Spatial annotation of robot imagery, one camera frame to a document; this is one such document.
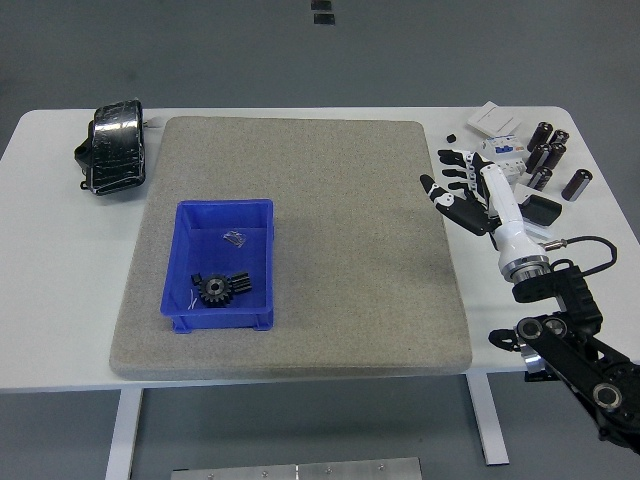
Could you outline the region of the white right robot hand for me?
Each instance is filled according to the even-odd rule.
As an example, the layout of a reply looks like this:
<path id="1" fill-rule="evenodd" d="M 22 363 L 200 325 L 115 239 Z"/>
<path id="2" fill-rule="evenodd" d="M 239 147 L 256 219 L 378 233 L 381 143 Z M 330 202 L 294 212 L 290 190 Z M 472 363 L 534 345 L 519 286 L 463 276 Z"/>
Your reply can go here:
<path id="1" fill-rule="evenodd" d="M 477 236 L 491 236 L 498 267 L 508 282 L 519 283 L 550 271 L 544 248 L 526 232 L 524 220 L 500 166 L 476 152 L 440 150 L 443 174 L 456 180 L 448 188 L 427 175 L 420 182 L 435 208 Z"/>

